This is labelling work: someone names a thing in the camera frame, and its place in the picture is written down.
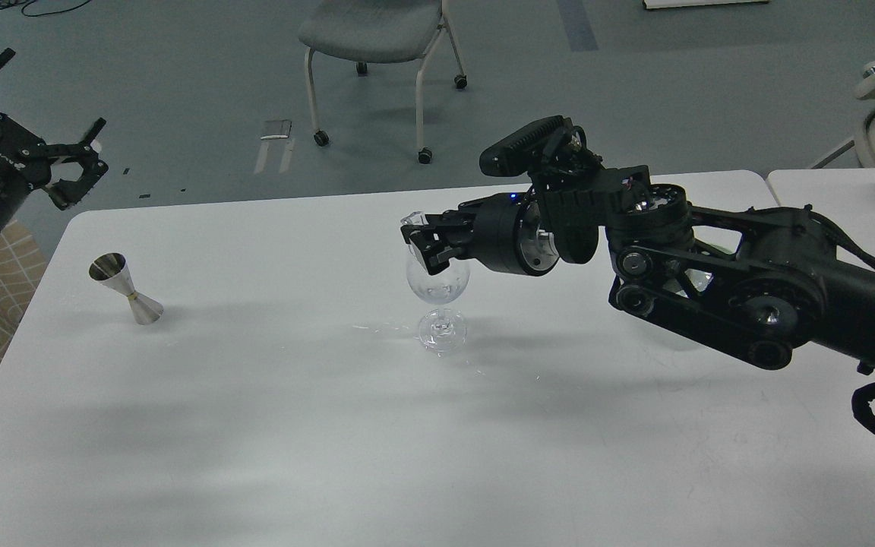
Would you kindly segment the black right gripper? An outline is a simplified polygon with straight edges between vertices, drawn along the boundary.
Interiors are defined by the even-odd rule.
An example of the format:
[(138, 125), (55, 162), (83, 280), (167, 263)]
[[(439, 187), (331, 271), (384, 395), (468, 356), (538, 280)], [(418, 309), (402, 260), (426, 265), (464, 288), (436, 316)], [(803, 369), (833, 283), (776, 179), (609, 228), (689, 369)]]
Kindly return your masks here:
[(450, 267), (452, 260), (477, 260), (489, 270), (541, 277), (562, 259), (585, 264), (599, 246), (596, 227), (549, 232), (542, 225), (537, 201), (524, 194), (493, 194), (462, 202), (459, 213), (426, 214), (426, 232), (404, 238), (429, 276)]

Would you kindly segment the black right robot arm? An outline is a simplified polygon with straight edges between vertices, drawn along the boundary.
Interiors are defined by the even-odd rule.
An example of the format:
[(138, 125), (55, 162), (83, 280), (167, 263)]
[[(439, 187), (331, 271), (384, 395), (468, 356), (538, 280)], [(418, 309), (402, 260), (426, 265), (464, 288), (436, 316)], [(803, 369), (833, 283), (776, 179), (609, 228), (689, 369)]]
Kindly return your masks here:
[[(695, 207), (683, 187), (654, 184), (647, 166), (608, 169), (562, 115), (529, 122), (486, 149), (483, 174), (527, 175), (527, 191), (426, 214), (400, 229), (428, 274), (454, 259), (544, 276), (585, 264), (605, 240), (612, 307), (764, 370), (806, 343), (875, 372), (875, 257), (812, 207)], [(875, 435), (875, 382), (851, 398)]]

